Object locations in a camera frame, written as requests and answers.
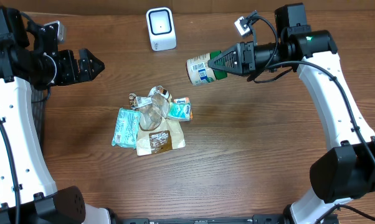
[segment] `wooden board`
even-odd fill
[[[75,15],[145,14],[154,7],[174,13],[274,11],[285,4],[303,2],[308,11],[375,10],[375,0],[0,0],[5,6],[28,12]]]
[[[106,65],[93,82],[52,89],[44,157],[58,188],[77,185],[87,203],[123,218],[251,216],[280,213],[297,201],[310,188],[310,166],[326,152],[297,74],[266,84],[230,75],[198,87],[186,75],[187,59],[242,41],[234,27],[240,15],[176,14],[178,46],[164,52],[151,50],[144,16],[36,17],[67,26],[61,49],[86,47]],[[272,13],[263,15],[273,22]],[[307,15],[313,30],[333,34],[346,81],[375,130],[375,11]],[[265,24],[256,29],[259,44],[273,41]],[[111,147],[128,94],[145,96],[156,85],[191,99],[194,120],[181,123],[186,147],[143,157]],[[375,193],[351,205],[375,215]],[[346,210],[338,214],[341,223],[370,223]]]

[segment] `can label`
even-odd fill
[[[208,67],[210,53],[186,61],[187,74],[193,85],[202,85],[217,80],[214,71]]]

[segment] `gray object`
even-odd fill
[[[44,93],[43,91],[37,91],[32,86],[32,101],[39,101],[43,99]],[[32,104],[32,117],[34,119],[34,124],[37,130],[38,140],[40,144],[40,148],[42,150],[42,143],[43,143],[43,128],[44,128],[44,108],[45,103],[33,103]]]

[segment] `white cable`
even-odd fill
[[[53,79],[48,83],[48,85],[49,85],[51,83],[55,83],[54,81],[55,81],[55,78],[57,76],[57,66],[56,66],[55,60],[53,60],[53,58],[51,56],[47,55],[46,53],[44,53],[44,56],[50,58],[53,61],[53,64],[55,65],[55,75],[53,76]]]

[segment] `brown label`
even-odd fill
[[[151,153],[160,153],[171,150],[173,142],[169,131],[160,131],[149,134]]]

